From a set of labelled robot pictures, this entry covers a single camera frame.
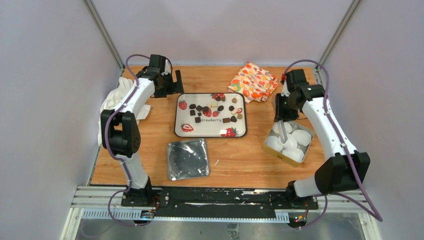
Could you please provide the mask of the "metal tongs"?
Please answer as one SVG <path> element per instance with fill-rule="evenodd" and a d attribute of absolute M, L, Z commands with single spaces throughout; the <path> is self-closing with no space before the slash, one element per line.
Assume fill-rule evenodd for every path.
<path fill-rule="evenodd" d="M 287 136 L 287 131 L 286 131 L 283 120 L 280 120 L 278 122 L 278 130 L 279 130 L 280 140 L 283 144 L 285 144 L 288 140 L 288 136 Z"/>

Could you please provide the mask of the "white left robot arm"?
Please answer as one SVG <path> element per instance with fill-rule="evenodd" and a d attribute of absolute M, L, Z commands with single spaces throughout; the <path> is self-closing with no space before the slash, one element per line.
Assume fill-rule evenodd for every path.
<path fill-rule="evenodd" d="M 167 57 L 152 54 L 148 60 L 147 66 L 133 74 L 133 84 L 123 99 L 100 113 L 102 146 L 120 163 L 126 178 L 123 197 L 142 207 L 152 203 L 153 193 L 139 157 L 141 134 L 136 117 L 150 97 L 184 93 L 181 73 L 176 71 L 173 79 L 173 65 Z"/>

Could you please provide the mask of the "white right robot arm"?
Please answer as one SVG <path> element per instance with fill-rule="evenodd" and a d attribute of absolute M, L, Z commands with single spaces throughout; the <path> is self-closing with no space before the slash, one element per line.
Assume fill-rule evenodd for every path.
<path fill-rule="evenodd" d="M 334 117 L 324 87 L 310 84 L 303 69 L 282 75 L 283 92 L 275 97 L 275 123 L 292 122 L 303 113 L 323 148 L 326 161 L 311 177 L 291 181 L 286 204 L 298 209 L 306 197 L 360 189 L 370 165 L 366 152 L 359 152 Z"/>

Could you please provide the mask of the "strawberry print tray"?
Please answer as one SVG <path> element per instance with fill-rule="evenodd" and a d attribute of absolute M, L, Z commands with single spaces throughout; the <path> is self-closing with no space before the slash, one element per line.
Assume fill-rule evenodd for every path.
<path fill-rule="evenodd" d="M 191 104 L 207 107 L 212 102 L 217 102 L 217 107 L 209 108 L 208 112 L 189 108 Z M 191 110 L 195 110 L 194 116 L 190 116 Z M 200 117 L 200 123 L 195 122 L 196 117 Z M 223 118 L 230 118 L 230 122 L 223 123 Z M 220 130 L 226 130 L 226 135 L 221 135 Z M 247 132 L 246 102 L 240 93 L 184 93 L 177 98 L 174 133 L 180 138 L 241 138 Z"/>

